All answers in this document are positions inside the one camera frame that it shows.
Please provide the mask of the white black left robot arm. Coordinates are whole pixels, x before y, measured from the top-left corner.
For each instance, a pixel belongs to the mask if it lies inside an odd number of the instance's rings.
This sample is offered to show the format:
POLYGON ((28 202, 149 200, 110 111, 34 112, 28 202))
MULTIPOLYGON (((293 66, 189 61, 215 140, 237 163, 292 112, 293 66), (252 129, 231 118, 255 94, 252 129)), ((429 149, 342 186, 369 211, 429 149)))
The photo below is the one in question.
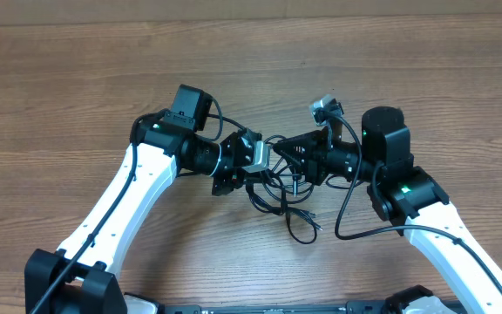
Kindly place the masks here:
POLYGON ((240 188, 268 168, 269 149, 246 127, 221 140, 200 136, 210 94, 180 85, 173 105, 138 117, 121 167, 90 214, 53 252, 37 249, 24 269, 29 313, 161 313, 147 297, 124 293, 126 254, 160 195, 186 169, 213 179, 213 195, 240 188))

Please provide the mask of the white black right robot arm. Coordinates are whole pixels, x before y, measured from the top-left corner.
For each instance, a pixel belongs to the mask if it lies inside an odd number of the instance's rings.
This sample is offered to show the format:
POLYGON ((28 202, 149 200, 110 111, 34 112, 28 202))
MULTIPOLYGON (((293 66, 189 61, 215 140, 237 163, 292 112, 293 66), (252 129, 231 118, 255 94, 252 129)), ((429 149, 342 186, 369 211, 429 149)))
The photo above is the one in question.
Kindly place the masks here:
POLYGON ((311 109, 317 131, 281 140, 274 151, 306 181, 328 175, 364 181, 373 209, 419 250, 469 313, 502 313, 502 270, 463 223, 450 196, 410 150, 403 112, 378 106, 362 116, 361 132, 343 142, 336 129, 349 123, 337 110, 311 109))

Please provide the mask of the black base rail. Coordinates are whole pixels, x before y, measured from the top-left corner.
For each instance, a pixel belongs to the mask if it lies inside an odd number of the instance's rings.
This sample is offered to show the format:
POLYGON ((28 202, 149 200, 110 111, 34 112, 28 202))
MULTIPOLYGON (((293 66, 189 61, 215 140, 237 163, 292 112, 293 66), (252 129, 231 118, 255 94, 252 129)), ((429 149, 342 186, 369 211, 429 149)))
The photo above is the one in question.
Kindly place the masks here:
MULTIPOLYGON (((304 313, 398 313, 388 310, 385 300, 351 300, 340 304, 294 304, 294 305, 259 305, 259 306, 221 306, 210 307, 197 304, 164 305, 149 297, 132 293, 124 294, 127 313, 177 313, 177 314, 304 314, 304 313)), ((432 297, 422 297, 410 302, 410 308, 400 313, 467 313, 458 302, 443 302, 432 297)))

